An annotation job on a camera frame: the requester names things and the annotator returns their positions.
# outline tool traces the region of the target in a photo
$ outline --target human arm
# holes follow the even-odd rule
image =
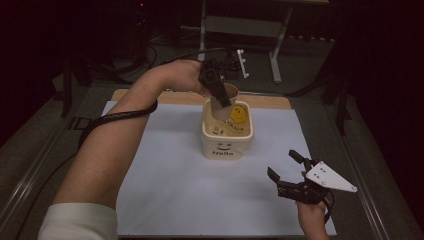
[[[150,107],[164,89],[210,96],[198,81],[201,63],[178,60],[143,74],[110,113]],[[115,208],[122,181],[140,144],[148,116],[95,128],[81,146],[53,203],[97,203]]]
[[[325,204],[305,204],[296,202],[299,224],[308,240],[330,239],[325,229]]]

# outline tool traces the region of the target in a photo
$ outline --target person's right hand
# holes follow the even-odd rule
[[[325,204],[305,204],[296,202],[299,224],[309,240],[330,239],[325,230]]]

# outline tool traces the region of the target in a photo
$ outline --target yellow smiley face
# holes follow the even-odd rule
[[[241,105],[235,105],[231,112],[231,119],[235,123],[244,123],[247,120],[247,111]]]

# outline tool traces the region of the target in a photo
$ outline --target dark background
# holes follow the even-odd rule
[[[156,24],[178,39],[175,26],[178,29],[182,22],[196,24],[199,2],[162,0],[150,5],[147,1],[144,17],[147,24]],[[75,48],[106,65],[112,64],[112,52],[129,51],[125,44],[117,43],[128,42],[124,30],[134,23],[133,3],[140,2],[108,5],[105,1],[87,0],[2,1],[0,145],[54,95],[51,80],[62,72],[63,60]],[[191,11],[198,15],[181,14],[187,9],[198,9]],[[356,97],[361,114],[423,229],[422,12],[423,1],[390,0],[378,4],[371,14],[354,15],[327,65],[331,66],[330,71],[340,71],[340,59],[348,63],[346,71],[353,76],[350,94]],[[111,14],[119,17],[99,17]],[[299,32],[296,24],[289,26],[290,31],[306,34]]]

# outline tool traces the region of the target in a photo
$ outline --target person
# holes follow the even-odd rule
[[[199,81],[201,63],[176,60],[143,74],[108,114],[153,105],[164,89],[211,94]],[[95,128],[79,149],[39,231],[39,239],[117,239],[119,188],[140,144],[149,116]],[[297,203],[308,239],[328,239],[323,205]]]

